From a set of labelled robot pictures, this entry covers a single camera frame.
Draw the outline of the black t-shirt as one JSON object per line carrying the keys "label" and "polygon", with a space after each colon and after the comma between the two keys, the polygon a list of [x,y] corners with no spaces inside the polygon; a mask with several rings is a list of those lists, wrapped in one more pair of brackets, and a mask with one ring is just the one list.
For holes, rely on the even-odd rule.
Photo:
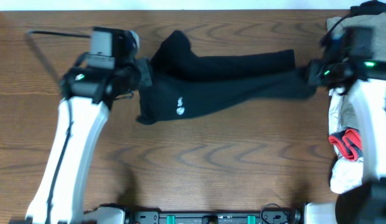
{"label": "black t-shirt", "polygon": [[316,89],[296,68],[292,49],[241,56],[197,56],[187,36],[175,30],[150,60],[151,87],[139,90],[145,125],[191,119],[252,98],[306,100]]}

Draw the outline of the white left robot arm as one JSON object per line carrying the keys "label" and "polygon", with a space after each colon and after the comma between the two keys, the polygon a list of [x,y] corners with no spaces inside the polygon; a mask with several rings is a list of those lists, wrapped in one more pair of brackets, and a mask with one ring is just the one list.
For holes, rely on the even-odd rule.
{"label": "white left robot arm", "polygon": [[25,218],[10,223],[85,223],[118,221],[120,208],[86,212],[83,208],[87,177],[100,133],[113,102],[152,85],[153,71],[146,58],[117,67],[102,61],[81,60],[61,80],[57,129],[44,176]]}

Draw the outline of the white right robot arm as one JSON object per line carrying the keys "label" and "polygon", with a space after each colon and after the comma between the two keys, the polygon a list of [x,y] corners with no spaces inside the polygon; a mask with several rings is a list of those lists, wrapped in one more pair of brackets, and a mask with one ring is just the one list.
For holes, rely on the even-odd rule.
{"label": "white right robot arm", "polygon": [[358,121],[364,168],[362,185],[333,203],[309,203],[304,223],[386,223],[386,62],[355,66],[347,98]]}

